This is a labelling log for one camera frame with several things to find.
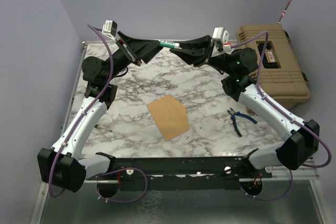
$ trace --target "marble tabletop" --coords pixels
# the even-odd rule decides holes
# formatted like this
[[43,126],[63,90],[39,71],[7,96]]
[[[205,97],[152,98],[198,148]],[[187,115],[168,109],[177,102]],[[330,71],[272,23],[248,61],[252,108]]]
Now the marble tabletop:
[[[109,45],[112,52],[118,48],[112,42]],[[89,56],[107,59],[108,54],[103,44],[90,43]],[[275,131],[256,115],[258,124],[237,117],[243,135],[237,136],[227,109],[246,113],[246,108],[225,95],[220,82],[225,77],[209,66],[193,68],[167,48],[147,65],[129,65],[128,74],[111,81],[118,85],[117,95],[98,122],[113,132],[93,129],[82,157],[96,152],[116,157],[233,156],[279,143]],[[70,120],[81,106],[86,85],[81,74]],[[165,95],[185,105],[190,124],[187,132],[167,142],[146,107]]]

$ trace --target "tan case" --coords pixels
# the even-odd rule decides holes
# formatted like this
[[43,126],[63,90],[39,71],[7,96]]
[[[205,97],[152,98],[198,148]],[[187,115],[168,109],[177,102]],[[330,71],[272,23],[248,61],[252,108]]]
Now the tan case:
[[[295,58],[287,32],[280,24],[242,25],[236,34],[237,43],[253,38],[264,30],[269,32],[268,41],[271,45],[271,49],[265,52],[267,62],[264,61],[266,64],[264,66],[278,68],[263,66],[260,85],[273,99],[286,109],[290,109],[298,103],[305,102],[310,97],[310,91],[308,89],[309,82]],[[253,48],[257,53],[259,63],[261,46],[258,49],[258,45],[264,42],[265,35],[241,46],[241,48]],[[257,71],[251,73],[250,76],[256,80]]]

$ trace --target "green and white tube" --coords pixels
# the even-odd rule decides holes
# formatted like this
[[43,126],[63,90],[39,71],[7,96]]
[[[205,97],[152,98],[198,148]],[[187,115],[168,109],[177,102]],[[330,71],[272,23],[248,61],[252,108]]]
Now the green and white tube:
[[159,42],[160,42],[160,47],[180,48],[179,43],[175,43],[175,42],[167,41],[167,40],[159,40]]

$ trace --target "blue pliers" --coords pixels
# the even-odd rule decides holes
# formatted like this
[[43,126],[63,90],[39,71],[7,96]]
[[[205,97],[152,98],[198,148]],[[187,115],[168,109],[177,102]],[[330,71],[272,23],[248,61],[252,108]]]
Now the blue pliers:
[[237,122],[236,122],[236,115],[237,116],[241,116],[243,118],[249,119],[251,122],[253,122],[254,124],[257,124],[257,121],[254,120],[252,117],[245,115],[245,114],[241,114],[239,111],[236,112],[234,111],[232,108],[230,108],[230,110],[227,110],[227,112],[231,115],[231,120],[233,122],[233,127],[235,128],[235,131],[237,132],[238,136],[242,136],[242,134],[240,133],[238,127],[237,127]]

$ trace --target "cardboard piece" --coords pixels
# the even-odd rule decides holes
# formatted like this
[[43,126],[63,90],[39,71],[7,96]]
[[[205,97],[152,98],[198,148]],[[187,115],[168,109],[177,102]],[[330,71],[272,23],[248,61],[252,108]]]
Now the cardboard piece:
[[147,104],[147,108],[166,141],[189,130],[185,106],[170,95]]

